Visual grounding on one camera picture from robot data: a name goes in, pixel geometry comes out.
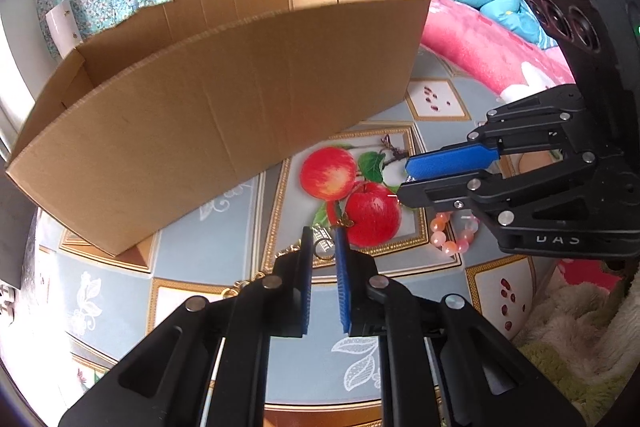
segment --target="pink blanket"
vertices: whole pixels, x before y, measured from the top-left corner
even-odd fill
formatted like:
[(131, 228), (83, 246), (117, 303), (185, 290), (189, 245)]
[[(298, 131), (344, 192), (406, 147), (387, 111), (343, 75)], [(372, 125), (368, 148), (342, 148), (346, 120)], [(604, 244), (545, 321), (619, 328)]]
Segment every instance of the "pink blanket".
[(546, 52), (452, 0), (431, 0), (422, 45), (452, 62), (506, 103), (574, 78), (560, 48)]

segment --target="blue rubber pad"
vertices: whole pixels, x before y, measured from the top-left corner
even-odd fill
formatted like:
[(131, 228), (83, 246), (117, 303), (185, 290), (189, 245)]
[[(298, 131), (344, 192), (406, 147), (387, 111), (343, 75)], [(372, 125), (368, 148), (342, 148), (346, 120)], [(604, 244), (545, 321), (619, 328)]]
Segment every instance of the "blue rubber pad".
[(486, 169), (499, 158), (497, 149), (488, 149), (480, 143), (462, 144), (457, 148), (411, 156), (404, 169), (415, 180), (430, 180)]

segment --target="cardboard box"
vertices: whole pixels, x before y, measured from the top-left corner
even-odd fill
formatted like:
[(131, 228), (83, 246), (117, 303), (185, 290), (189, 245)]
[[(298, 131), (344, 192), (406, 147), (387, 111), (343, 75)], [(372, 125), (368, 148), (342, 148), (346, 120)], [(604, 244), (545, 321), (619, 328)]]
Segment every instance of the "cardboard box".
[(173, 0), (72, 51), (8, 174), (114, 255), (399, 103), (430, 0)]

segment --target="white cylinder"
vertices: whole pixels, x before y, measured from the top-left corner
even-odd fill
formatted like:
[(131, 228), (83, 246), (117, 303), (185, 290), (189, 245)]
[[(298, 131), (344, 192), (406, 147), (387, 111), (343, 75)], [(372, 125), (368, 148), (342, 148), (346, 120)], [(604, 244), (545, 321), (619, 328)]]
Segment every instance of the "white cylinder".
[(63, 0), (54, 6), (47, 13), (46, 20), (51, 38), (58, 48), (60, 56), (65, 58), (73, 48), (82, 42), (69, 0)]

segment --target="printed apple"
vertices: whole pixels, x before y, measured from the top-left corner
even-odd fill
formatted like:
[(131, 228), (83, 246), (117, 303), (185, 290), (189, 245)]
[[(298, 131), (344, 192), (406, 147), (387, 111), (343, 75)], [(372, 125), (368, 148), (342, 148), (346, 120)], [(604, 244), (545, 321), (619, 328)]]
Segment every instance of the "printed apple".
[(358, 184), (347, 200), (344, 213), (353, 222), (347, 228), (347, 236), (349, 243), (356, 247), (376, 247), (386, 243), (400, 228), (398, 198), (380, 183)]
[(356, 172), (356, 161), (346, 150), (324, 147), (312, 152), (302, 164), (300, 185), (319, 200), (341, 200), (353, 189)]

